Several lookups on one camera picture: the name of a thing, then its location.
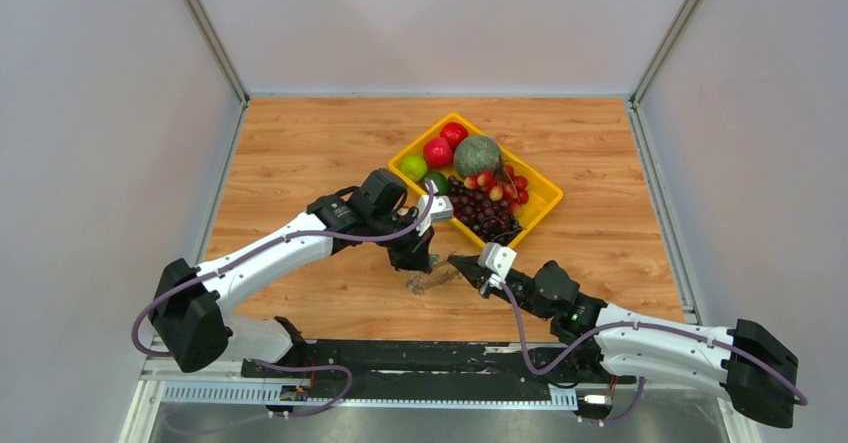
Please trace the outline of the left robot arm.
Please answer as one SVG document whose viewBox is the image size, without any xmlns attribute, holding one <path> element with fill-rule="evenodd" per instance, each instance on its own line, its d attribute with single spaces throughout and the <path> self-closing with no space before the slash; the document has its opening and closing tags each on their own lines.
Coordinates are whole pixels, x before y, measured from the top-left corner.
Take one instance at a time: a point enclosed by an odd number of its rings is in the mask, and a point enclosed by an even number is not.
<svg viewBox="0 0 848 443">
<path fill-rule="evenodd" d="M 191 265 L 179 258 L 162 271 L 155 297 L 136 317 L 133 345 L 172 358 L 184 373 L 221 359 L 262 360 L 280 376 L 297 375 L 306 362 L 298 333 L 282 317 L 239 317 L 244 301 L 287 274 L 362 243 L 388 253 L 399 271 L 428 273 L 437 221 L 453 208 L 433 182 L 410 208 L 406 184 L 380 168 L 362 184 L 317 198 L 289 223 L 223 257 Z"/>
</svg>

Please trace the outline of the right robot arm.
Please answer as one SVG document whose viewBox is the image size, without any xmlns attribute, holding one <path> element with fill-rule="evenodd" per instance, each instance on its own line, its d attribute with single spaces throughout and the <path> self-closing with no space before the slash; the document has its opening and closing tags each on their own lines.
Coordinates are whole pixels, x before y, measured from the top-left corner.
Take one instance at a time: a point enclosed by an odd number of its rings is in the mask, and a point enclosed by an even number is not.
<svg viewBox="0 0 848 443">
<path fill-rule="evenodd" d="M 490 255 L 453 255 L 447 262 L 482 297 L 511 305 L 525 365 L 536 376 L 569 362 L 584 380 L 603 374 L 685 386 L 780 429 L 792 427 L 795 408 L 808 403 L 797 386 L 798 358 L 757 322 L 708 327 L 649 317 L 586 295 L 555 261 L 527 275 L 513 268 L 514 259 L 512 250 L 494 247 Z M 551 362 L 531 356 L 524 313 L 548 322 L 565 344 Z"/>
</svg>

